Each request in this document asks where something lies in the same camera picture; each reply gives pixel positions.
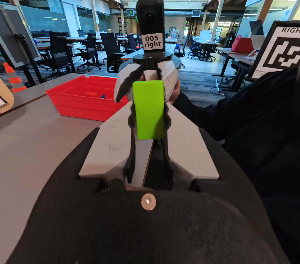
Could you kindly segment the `red plastic bin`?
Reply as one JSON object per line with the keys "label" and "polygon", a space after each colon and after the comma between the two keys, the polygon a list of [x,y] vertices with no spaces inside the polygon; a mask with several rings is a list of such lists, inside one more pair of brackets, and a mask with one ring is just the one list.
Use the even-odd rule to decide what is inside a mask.
{"label": "red plastic bin", "polygon": [[[128,103],[126,96],[115,103],[116,81],[117,78],[82,75],[45,93],[62,116],[105,122]],[[86,91],[97,92],[98,95],[84,96]],[[102,94],[105,94],[105,99],[100,98]]]}

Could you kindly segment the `white poster board wooden frame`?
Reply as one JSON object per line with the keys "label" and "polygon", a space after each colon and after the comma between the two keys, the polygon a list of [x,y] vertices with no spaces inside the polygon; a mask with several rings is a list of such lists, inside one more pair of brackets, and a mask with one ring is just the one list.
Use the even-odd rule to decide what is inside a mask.
{"label": "white poster board wooden frame", "polygon": [[0,114],[9,111],[14,104],[14,96],[10,89],[0,80]]}

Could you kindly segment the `wooden office desk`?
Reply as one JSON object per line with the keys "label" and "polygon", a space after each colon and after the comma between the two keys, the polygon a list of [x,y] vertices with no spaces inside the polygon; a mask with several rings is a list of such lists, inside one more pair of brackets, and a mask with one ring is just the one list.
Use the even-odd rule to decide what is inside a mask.
{"label": "wooden office desk", "polygon": [[[71,56],[72,56],[72,47],[74,46],[75,44],[72,44],[72,43],[69,43],[67,41],[67,46],[69,47],[70,49],[70,52],[71,52]],[[43,64],[45,64],[47,66],[47,63],[46,63],[46,60],[48,58],[51,58],[51,55],[50,55],[50,39],[49,41],[47,42],[38,42],[37,43],[37,48],[40,52],[40,55],[42,56],[42,62]]]}
{"label": "wooden office desk", "polygon": [[[219,92],[227,90],[231,92],[238,92],[242,85],[245,84],[245,76],[250,73],[254,64],[254,60],[248,59],[247,54],[232,52],[230,48],[216,48],[217,53],[223,56],[224,62],[220,74],[213,74],[212,76],[220,77],[220,83],[216,80],[216,87]],[[234,76],[225,75],[225,70],[229,61],[231,60],[237,72]]]}

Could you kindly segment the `white open box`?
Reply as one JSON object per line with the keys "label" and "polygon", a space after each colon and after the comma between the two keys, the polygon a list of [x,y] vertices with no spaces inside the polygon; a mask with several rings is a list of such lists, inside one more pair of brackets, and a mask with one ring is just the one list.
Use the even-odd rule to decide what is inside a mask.
{"label": "white open box", "polygon": [[265,40],[262,20],[250,21],[250,30],[253,48],[260,49]]}

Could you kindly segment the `orange traffic cone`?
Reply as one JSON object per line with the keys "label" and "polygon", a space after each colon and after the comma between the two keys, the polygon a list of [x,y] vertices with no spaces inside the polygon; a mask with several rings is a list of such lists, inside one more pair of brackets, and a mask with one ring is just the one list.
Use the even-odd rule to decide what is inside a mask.
{"label": "orange traffic cone", "polygon": [[17,76],[14,69],[6,62],[3,63],[3,66],[8,75],[9,82],[12,86],[12,92],[15,94],[23,90],[26,90],[27,87],[24,85],[22,80]]}

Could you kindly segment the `black and white marker board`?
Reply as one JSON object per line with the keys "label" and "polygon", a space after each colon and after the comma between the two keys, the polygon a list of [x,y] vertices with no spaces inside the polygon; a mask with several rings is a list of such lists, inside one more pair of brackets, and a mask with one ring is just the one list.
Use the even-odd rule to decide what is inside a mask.
{"label": "black and white marker board", "polygon": [[298,68],[300,21],[274,21],[246,77],[254,81],[269,72]]}

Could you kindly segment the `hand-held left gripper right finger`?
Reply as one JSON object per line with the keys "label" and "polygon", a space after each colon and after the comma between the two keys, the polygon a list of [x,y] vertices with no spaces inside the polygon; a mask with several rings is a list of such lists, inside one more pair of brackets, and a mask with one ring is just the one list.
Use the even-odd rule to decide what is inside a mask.
{"label": "hand-held left gripper right finger", "polygon": [[199,128],[169,102],[164,104],[165,151],[174,181],[217,180],[219,173]]}

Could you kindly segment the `person's right forearm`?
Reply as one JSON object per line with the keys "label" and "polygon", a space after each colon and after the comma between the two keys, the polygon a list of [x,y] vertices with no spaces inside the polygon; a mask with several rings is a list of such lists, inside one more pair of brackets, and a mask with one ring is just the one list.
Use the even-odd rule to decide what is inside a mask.
{"label": "person's right forearm", "polygon": [[179,91],[173,106],[217,141],[242,129],[248,134],[268,129],[271,134],[282,133],[292,126],[297,73],[297,68],[267,73],[232,97],[205,108],[195,106]]}

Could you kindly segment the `black office chair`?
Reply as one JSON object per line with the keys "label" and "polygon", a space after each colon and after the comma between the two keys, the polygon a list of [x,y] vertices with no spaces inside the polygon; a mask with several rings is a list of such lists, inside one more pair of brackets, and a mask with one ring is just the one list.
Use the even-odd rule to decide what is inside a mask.
{"label": "black office chair", "polygon": [[113,33],[100,33],[100,37],[107,54],[107,72],[118,73],[122,64],[121,57],[127,54],[121,53]]}
{"label": "black office chair", "polygon": [[77,67],[77,70],[80,70],[80,67],[87,66],[87,71],[90,72],[90,65],[98,67],[101,70],[101,66],[99,64],[98,52],[96,49],[96,34],[88,33],[87,34],[87,42],[85,49],[79,49],[80,53],[74,54],[74,56],[81,57],[83,61],[86,61],[86,64],[82,64]]}
{"label": "black office chair", "polygon": [[50,31],[50,55],[51,58],[46,60],[47,66],[59,76],[62,74],[60,69],[63,68],[67,73],[76,73],[65,33]]}

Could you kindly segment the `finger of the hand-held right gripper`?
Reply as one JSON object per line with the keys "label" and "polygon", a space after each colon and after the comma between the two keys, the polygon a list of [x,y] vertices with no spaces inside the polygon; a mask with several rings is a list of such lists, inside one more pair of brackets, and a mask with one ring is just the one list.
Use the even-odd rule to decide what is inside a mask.
{"label": "finger of the hand-held right gripper", "polygon": [[173,59],[164,60],[157,64],[157,68],[158,77],[163,81],[164,101],[168,102],[178,79],[176,62]]}
{"label": "finger of the hand-held right gripper", "polygon": [[141,80],[143,71],[142,64],[130,63],[118,73],[114,88],[114,101],[116,103],[119,103],[124,96],[128,101],[134,100],[133,83]]}

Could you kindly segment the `grey acoustic panel on stand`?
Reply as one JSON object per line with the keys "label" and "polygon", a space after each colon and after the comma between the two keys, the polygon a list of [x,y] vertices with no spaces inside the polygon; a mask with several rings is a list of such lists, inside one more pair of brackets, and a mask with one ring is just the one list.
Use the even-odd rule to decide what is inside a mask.
{"label": "grey acoustic panel on stand", "polygon": [[29,72],[31,66],[40,83],[44,83],[37,62],[41,54],[32,37],[19,7],[0,4],[0,50],[6,62],[13,68],[20,68],[31,86],[36,83]]}

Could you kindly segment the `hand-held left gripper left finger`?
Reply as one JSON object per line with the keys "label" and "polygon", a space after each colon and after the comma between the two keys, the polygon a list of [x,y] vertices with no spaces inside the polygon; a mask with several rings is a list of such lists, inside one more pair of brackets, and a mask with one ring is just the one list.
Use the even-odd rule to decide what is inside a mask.
{"label": "hand-held left gripper left finger", "polygon": [[131,183],[136,166],[135,124],[135,106],[130,101],[101,124],[79,176]]}

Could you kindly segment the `grey top office desk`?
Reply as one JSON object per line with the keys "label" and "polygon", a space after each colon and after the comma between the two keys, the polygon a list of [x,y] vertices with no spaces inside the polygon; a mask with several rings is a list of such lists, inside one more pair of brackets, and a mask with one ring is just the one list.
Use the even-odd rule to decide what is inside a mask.
{"label": "grey top office desk", "polygon": [[[174,53],[176,47],[176,43],[166,43],[165,51],[171,53],[171,55]],[[134,56],[137,56],[139,54],[144,54],[144,49],[139,49],[133,53],[126,54],[125,56],[121,57],[121,60],[128,61],[130,59],[133,59]]]}

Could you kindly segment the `person's right hand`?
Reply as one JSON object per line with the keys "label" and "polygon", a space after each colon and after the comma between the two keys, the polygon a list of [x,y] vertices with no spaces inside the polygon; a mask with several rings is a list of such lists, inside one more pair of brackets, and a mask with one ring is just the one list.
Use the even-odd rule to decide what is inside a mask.
{"label": "person's right hand", "polygon": [[172,94],[171,94],[171,96],[170,96],[170,98],[169,98],[169,103],[170,103],[171,105],[174,104],[174,102],[175,102],[176,99],[178,98],[180,92],[181,92],[181,88],[180,88],[180,80],[179,80],[179,78],[177,78],[177,81],[176,81],[176,83],[175,83],[174,89],[173,89]]}

